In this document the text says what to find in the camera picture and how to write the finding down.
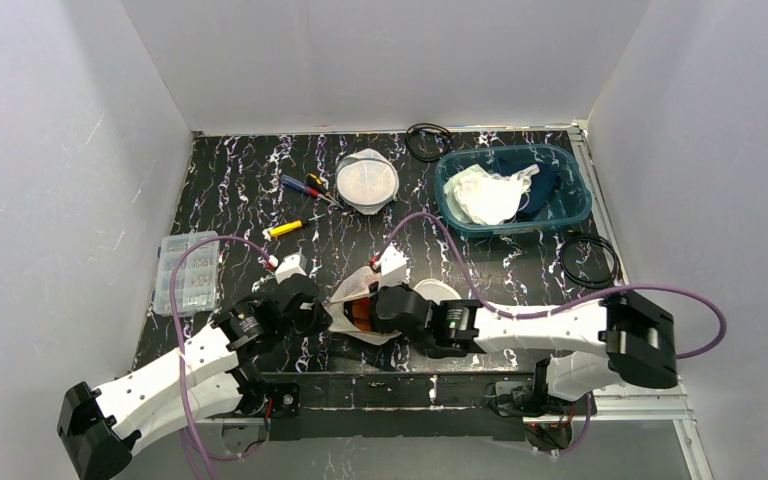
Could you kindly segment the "orange bra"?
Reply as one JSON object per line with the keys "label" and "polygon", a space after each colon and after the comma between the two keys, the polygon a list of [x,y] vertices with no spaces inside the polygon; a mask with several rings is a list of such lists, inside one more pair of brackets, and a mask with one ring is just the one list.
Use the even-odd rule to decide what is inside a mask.
{"label": "orange bra", "polygon": [[362,298],[351,301],[347,307],[346,315],[350,322],[359,330],[365,332],[372,331],[369,298]]}

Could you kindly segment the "white mesh bag tan trim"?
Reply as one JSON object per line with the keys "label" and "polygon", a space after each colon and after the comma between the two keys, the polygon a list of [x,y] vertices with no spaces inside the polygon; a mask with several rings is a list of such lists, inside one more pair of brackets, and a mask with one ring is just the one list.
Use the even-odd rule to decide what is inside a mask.
{"label": "white mesh bag tan trim", "polygon": [[[370,287],[380,279],[380,273],[375,273],[369,266],[363,266],[338,286],[324,306],[332,318],[330,332],[349,335],[375,346],[383,345],[402,335],[399,330],[392,333],[373,330],[369,317]],[[414,290],[426,300],[435,303],[462,298],[453,287],[436,279],[421,280],[414,286]]]}

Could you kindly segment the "white mesh bag blue trim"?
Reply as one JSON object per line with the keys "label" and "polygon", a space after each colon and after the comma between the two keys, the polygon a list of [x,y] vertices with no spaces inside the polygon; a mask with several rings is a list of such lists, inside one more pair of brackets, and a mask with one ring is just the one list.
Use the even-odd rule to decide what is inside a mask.
{"label": "white mesh bag blue trim", "polygon": [[363,215],[375,215],[395,200],[400,186],[393,163],[374,149],[343,157],[335,172],[340,198]]}

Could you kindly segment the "white bra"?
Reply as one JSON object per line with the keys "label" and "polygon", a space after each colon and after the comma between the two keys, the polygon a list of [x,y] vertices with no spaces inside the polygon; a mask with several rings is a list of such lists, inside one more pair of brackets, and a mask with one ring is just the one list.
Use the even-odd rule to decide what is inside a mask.
{"label": "white bra", "polygon": [[529,173],[504,177],[472,165],[451,177],[443,187],[452,216],[467,224],[494,226],[515,217]]}

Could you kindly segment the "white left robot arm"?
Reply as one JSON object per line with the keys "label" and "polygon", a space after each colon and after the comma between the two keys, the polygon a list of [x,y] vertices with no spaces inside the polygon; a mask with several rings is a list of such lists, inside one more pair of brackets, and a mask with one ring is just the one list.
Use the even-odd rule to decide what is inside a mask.
{"label": "white left robot arm", "polygon": [[279,403],[254,359],[289,332],[330,323],[316,282],[293,274],[217,314],[183,348],[97,387],[64,395],[57,435],[81,479],[111,479],[154,441],[204,418],[263,413]]}

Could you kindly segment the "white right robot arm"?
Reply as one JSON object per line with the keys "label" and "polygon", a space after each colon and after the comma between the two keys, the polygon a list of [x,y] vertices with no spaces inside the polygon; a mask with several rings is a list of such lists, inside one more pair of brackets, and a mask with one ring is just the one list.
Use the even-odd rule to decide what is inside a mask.
{"label": "white right robot arm", "polygon": [[673,317],[633,291],[505,313],[476,299],[435,302],[399,285],[372,296],[369,319],[377,333],[412,337],[430,358],[513,349],[562,352],[537,362],[531,385],[489,401],[502,416],[561,413],[594,390],[620,382],[649,389],[678,383]]}

